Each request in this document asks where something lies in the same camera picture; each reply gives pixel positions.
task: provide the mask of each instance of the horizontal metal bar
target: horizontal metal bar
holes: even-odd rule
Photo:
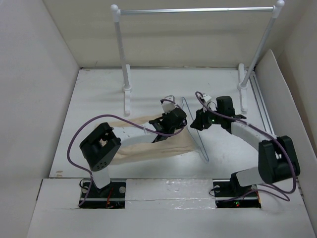
[[[142,15],[159,13],[199,13],[199,12],[272,12],[273,6],[269,7],[221,7],[221,8],[185,8],[185,9],[153,9],[153,10],[120,10],[120,15]]]

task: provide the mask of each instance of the fabric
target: fabric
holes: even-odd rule
[[[161,117],[161,115],[145,116],[132,119],[131,121],[136,124],[144,124],[149,120],[153,120],[158,117]],[[109,122],[109,125],[112,127],[132,126],[123,121]],[[194,149],[194,141],[188,130],[185,129],[178,135],[172,136],[164,141],[156,143],[139,143],[124,147],[121,146],[111,164],[118,165],[123,163],[166,158],[192,152]]]

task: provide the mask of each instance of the metal rod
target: metal rod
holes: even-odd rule
[[[128,79],[127,63],[126,63],[126,60],[125,60],[125,55],[124,55],[124,50],[123,50],[120,23],[119,22],[115,22],[114,23],[114,27],[115,27],[115,33],[116,33],[116,36],[117,36],[119,55],[120,55],[120,62],[121,62],[121,67],[122,67],[122,72],[123,72],[124,88],[125,89],[129,89],[129,88],[131,88],[131,85],[130,85],[129,79]]]
[[[247,72],[246,76],[244,77],[242,83],[240,84],[240,87],[244,88],[244,87],[247,86],[249,77],[250,77],[250,75],[251,75],[251,73],[252,73],[252,71],[254,69],[254,66],[256,65],[256,63],[257,63],[257,61],[259,59],[260,53],[261,53],[261,51],[262,51],[262,49],[263,49],[263,47],[265,45],[265,42],[266,42],[266,40],[267,40],[267,38],[269,36],[269,33],[270,33],[270,31],[271,31],[271,29],[272,29],[272,27],[274,25],[275,20],[276,20],[276,18],[273,18],[273,17],[271,17],[271,19],[269,20],[268,25],[266,27],[266,30],[265,30],[265,32],[264,32],[264,34],[262,36],[262,39],[261,39],[261,41],[259,43],[258,48],[257,48],[257,51],[254,54],[252,62],[250,64],[250,66],[249,66],[248,72]]]
[[[159,13],[195,13],[195,12],[272,12],[270,7],[221,7],[221,8],[185,8],[185,9],[153,9],[153,10],[120,10],[121,16],[159,14]]]

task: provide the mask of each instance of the white table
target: white table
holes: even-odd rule
[[[195,91],[205,92],[214,100],[218,96],[231,96],[236,114],[239,114],[237,83],[238,71],[234,69],[135,69],[132,70],[132,114],[127,118],[162,113],[159,100],[170,94],[178,103],[182,96],[186,97],[195,115],[201,108]],[[267,116],[261,107],[259,91],[254,80],[248,86],[249,111],[246,116],[249,122],[263,128]],[[135,192],[138,197],[133,202],[127,201],[126,209],[79,209],[79,178],[88,175],[68,163],[66,149],[75,131],[100,114],[124,116],[121,70],[80,70],[50,179],[45,179],[42,184],[28,238],[315,237],[298,190],[290,195],[289,203],[260,193],[262,209],[215,208],[214,200],[208,195],[212,179],[227,179],[233,172],[258,163],[256,150],[218,125],[201,133],[209,163],[197,152],[190,152],[170,158],[110,165],[111,178],[150,180],[136,180],[138,186],[127,184],[127,193]],[[79,135],[71,151],[74,162],[88,168],[79,143],[103,121],[113,119],[96,121]],[[153,179],[185,179],[182,180],[185,185],[182,199],[191,201],[198,193],[194,188],[198,187],[201,197],[194,198],[193,206],[189,203],[176,206],[179,201],[168,197],[166,184]],[[287,190],[292,184],[288,179],[278,185]]]

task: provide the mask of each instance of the purple cable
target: purple cable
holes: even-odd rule
[[[280,196],[278,196],[278,195],[276,195],[276,194],[274,194],[274,193],[272,193],[272,192],[270,192],[270,191],[266,191],[266,190],[262,190],[262,189],[254,189],[254,190],[252,190],[252,191],[249,191],[249,192],[243,194],[242,196],[235,197],[235,198],[231,198],[231,199],[228,199],[228,200],[226,200],[226,201],[228,201],[228,202],[229,202],[229,201],[233,201],[233,200],[236,200],[236,199],[238,199],[238,198],[245,197],[245,196],[249,195],[250,193],[256,192],[256,191],[266,192],[266,193],[269,193],[269,194],[271,194],[271,195],[273,195],[273,196],[276,196],[276,197],[278,197],[278,198],[280,198],[280,199],[282,199],[282,200],[284,200],[284,201],[290,201],[290,198],[289,198],[286,194],[291,194],[291,193],[293,193],[293,192],[295,191],[295,189],[296,189],[296,175],[295,175],[295,171],[294,171],[294,167],[293,167],[293,165],[292,165],[291,159],[289,158],[289,156],[288,156],[287,152],[285,151],[285,149],[283,148],[283,146],[276,140],[276,138],[274,138],[274,137],[273,137],[272,135],[270,135],[269,133],[267,133],[267,132],[265,132],[265,131],[263,131],[263,130],[257,128],[257,127],[255,127],[254,125],[251,125],[251,124],[247,123],[247,122],[244,121],[244,120],[237,119],[237,118],[231,118],[231,117],[222,115],[222,114],[220,114],[220,113],[214,112],[214,111],[211,110],[209,107],[207,107],[207,106],[203,103],[203,101],[200,99],[200,97],[203,96],[203,94],[202,94],[201,92],[198,92],[198,91],[197,91],[197,92],[195,93],[195,95],[196,95],[196,98],[198,99],[198,101],[199,101],[199,102],[203,105],[203,107],[206,108],[209,112],[211,112],[211,113],[213,113],[213,114],[215,114],[215,115],[217,115],[217,116],[219,116],[219,117],[222,117],[222,118],[226,118],[226,119],[229,119],[229,120],[232,120],[232,121],[238,121],[238,122],[240,122],[240,123],[242,123],[242,124],[244,124],[244,125],[247,125],[248,127],[252,128],[253,130],[259,132],[260,134],[265,135],[265,136],[268,137],[269,139],[273,140],[274,143],[275,143],[275,144],[280,148],[280,150],[282,151],[282,153],[283,153],[283,155],[285,156],[285,158],[286,158],[286,160],[287,160],[287,163],[288,163],[288,165],[289,165],[289,167],[290,167],[290,171],[291,171],[292,179],[293,179],[293,188],[292,188],[292,190],[290,190],[290,191],[284,191],[284,190],[280,189],[279,187],[277,187],[276,185],[273,185],[273,184],[269,184],[269,185],[268,185],[268,184],[261,184],[262,186],[265,186],[265,187],[268,187],[268,188],[271,188],[271,189],[273,189],[273,190],[275,190],[275,191],[280,192],[281,194],[283,194],[283,196],[286,197],[286,199],[285,199],[285,198],[282,198],[282,197],[280,197]]]
[[[151,133],[154,133],[154,134],[157,134],[157,135],[168,136],[168,137],[174,136],[174,135],[178,135],[178,134],[181,133],[182,130],[184,129],[184,128],[181,128],[178,132],[176,132],[176,133],[174,133],[174,134],[164,134],[164,133],[160,133],[160,132],[157,132],[157,131],[154,131],[154,130],[151,130],[151,129],[147,129],[147,128],[142,127],[142,126],[140,126],[140,125],[138,125],[138,124],[135,124],[135,123],[133,123],[133,122],[131,122],[131,121],[129,121],[129,120],[126,120],[126,119],[123,119],[123,118],[121,118],[121,117],[118,117],[118,116],[115,116],[115,115],[111,115],[111,114],[99,115],[99,116],[96,116],[96,117],[94,117],[94,118],[91,118],[90,120],[88,120],[87,122],[85,122],[85,123],[76,131],[76,133],[74,134],[73,138],[70,140],[70,143],[69,143],[68,148],[67,148],[67,160],[69,161],[69,163],[70,163],[71,165],[73,165],[73,166],[75,166],[75,167],[81,169],[81,170],[84,170],[84,171],[88,172],[89,175],[90,175],[90,183],[89,183],[89,186],[88,186],[87,193],[86,193],[86,195],[85,195],[85,197],[84,197],[84,200],[83,200],[81,203],[79,203],[78,206],[81,206],[81,205],[86,201],[86,199],[87,199],[87,197],[88,197],[89,191],[90,191],[91,186],[92,186],[92,183],[93,183],[93,174],[92,174],[92,172],[91,172],[89,169],[84,168],[84,167],[82,167],[82,166],[80,166],[80,165],[78,165],[78,164],[75,164],[75,163],[70,159],[70,149],[71,149],[71,147],[73,146],[74,141],[75,141],[76,137],[78,136],[78,134],[79,134],[89,123],[91,123],[91,122],[93,122],[93,121],[95,121],[95,120],[97,120],[97,119],[99,119],[99,118],[116,118],[116,119],[121,120],[121,121],[124,121],[124,122],[126,122],[126,123],[128,123],[128,124],[131,124],[131,125],[133,125],[133,126],[139,128],[139,129],[146,130],[146,131],[148,131],[148,132],[151,132]]]

